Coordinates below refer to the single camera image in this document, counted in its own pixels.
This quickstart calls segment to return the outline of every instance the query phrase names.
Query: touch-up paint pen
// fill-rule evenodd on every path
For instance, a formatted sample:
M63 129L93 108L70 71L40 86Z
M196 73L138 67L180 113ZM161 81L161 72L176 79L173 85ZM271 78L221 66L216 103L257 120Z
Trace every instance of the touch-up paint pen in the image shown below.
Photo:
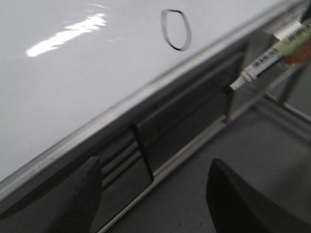
M230 85L228 92L239 89L249 83L280 59L294 53L311 39L311 18L305 20L301 27L289 34L285 39L276 42L267 51L249 64L240 74L239 78Z

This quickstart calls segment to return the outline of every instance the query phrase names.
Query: side vent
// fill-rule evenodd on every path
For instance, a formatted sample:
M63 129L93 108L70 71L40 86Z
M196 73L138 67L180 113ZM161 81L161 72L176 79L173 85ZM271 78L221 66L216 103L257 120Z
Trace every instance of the side vent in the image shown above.
M132 130L104 145L95 155L102 167L102 194L91 229L93 233L127 206L153 179Z

